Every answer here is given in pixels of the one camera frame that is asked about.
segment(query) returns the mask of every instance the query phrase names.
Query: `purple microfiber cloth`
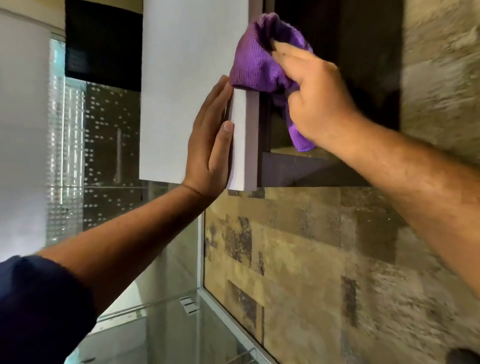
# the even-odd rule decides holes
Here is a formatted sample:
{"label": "purple microfiber cloth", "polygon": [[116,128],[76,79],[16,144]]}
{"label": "purple microfiber cloth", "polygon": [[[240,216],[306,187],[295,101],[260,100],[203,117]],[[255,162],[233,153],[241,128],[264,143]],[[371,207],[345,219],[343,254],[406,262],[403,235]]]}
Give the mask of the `purple microfiber cloth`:
{"label": "purple microfiber cloth", "polygon": [[270,40],[292,44],[313,53],[303,35],[290,24],[280,20],[277,14],[263,14],[251,23],[240,38],[235,60],[230,71],[233,87],[247,88],[273,94],[273,103],[284,109],[288,132],[293,145],[300,152],[315,148],[315,144],[299,133],[290,118],[287,95],[299,90],[298,83],[287,77],[280,65],[269,54]]}

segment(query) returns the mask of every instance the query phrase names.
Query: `person's left arm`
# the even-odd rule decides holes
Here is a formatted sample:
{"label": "person's left arm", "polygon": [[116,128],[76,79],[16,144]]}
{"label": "person's left arm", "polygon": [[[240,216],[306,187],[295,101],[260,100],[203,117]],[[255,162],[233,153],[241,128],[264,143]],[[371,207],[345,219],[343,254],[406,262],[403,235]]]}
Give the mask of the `person's left arm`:
{"label": "person's left arm", "polygon": [[91,291],[97,314],[225,189],[233,123],[221,121],[231,95],[228,78],[222,76],[195,119],[182,185],[38,253],[66,268]]}

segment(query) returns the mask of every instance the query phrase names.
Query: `person's left hand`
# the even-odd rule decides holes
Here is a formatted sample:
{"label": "person's left hand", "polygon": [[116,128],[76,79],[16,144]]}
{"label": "person's left hand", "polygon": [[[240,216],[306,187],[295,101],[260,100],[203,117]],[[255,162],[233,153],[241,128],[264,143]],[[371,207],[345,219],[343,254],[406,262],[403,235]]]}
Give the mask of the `person's left hand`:
{"label": "person's left hand", "polygon": [[222,76],[200,108],[188,141],[182,185],[206,198],[217,198],[227,185],[233,123],[221,120],[232,91],[228,77]]}

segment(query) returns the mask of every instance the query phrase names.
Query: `fingernail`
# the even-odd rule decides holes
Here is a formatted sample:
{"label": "fingernail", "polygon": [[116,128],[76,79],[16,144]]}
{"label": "fingernail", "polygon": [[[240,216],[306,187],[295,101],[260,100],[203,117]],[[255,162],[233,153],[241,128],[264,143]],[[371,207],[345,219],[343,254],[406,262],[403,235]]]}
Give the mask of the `fingernail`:
{"label": "fingernail", "polygon": [[226,122],[223,123],[223,130],[225,130],[228,133],[233,132],[233,123],[230,120],[227,120]]}

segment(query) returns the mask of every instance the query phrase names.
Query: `forearm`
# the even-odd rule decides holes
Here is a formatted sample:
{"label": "forearm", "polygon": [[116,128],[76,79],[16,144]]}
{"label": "forearm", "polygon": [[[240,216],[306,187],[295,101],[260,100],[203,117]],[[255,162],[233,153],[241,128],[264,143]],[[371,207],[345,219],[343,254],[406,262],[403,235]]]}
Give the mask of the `forearm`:
{"label": "forearm", "polygon": [[179,186],[38,254],[66,267],[89,287],[100,314],[210,202]]}
{"label": "forearm", "polygon": [[480,172],[361,117],[320,144],[384,191],[403,218],[480,296]]}

